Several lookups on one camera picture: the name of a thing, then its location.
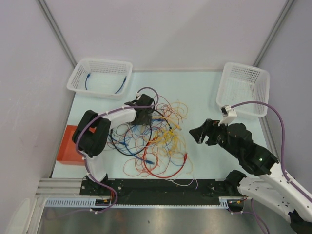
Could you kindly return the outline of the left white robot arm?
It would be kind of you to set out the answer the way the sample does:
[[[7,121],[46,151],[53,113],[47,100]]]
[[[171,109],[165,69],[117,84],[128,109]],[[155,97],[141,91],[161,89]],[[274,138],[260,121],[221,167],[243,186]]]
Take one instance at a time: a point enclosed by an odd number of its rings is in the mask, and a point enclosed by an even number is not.
[[[108,183],[104,180],[107,172],[104,169],[104,150],[110,131],[125,123],[134,125],[151,125],[152,111],[155,105],[153,98],[146,94],[137,94],[136,99],[123,106],[103,114],[88,110],[81,118],[72,141],[81,152],[87,168],[87,176],[92,180],[91,190],[97,195],[104,194]]]

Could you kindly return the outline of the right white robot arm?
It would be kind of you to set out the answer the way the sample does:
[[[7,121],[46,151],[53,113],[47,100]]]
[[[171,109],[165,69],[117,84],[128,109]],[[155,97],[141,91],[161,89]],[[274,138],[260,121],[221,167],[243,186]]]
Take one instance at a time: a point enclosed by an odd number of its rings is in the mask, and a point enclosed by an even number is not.
[[[198,143],[219,145],[238,159],[249,174],[270,184],[273,191],[253,182],[240,171],[233,170],[226,178],[229,195],[246,195],[282,216],[297,234],[312,232],[312,194],[294,177],[282,170],[281,161],[268,149],[254,143],[252,133],[242,123],[220,124],[207,119],[189,131]]]

